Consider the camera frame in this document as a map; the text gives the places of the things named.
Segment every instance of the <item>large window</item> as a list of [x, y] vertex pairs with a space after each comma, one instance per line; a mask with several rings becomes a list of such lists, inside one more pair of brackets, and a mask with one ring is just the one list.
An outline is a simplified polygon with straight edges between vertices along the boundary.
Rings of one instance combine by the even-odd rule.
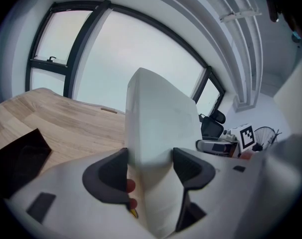
[[140, 67], [193, 98], [199, 114], [209, 115], [223, 98], [214, 69], [184, 39], [155, 19], [107, 0], [53, 4], [32, 45], [26, 91], [46, 87], [125, 111], [127, 84]]

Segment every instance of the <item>wooden tabletop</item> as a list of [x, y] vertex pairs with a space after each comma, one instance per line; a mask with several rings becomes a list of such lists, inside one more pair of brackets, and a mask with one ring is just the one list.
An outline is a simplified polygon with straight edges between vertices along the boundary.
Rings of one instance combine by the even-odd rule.
[[0, 104], [0, 149], [38, 128], [52, 149], [42, 171], [124, 146], [125, 115], [41, 88]]

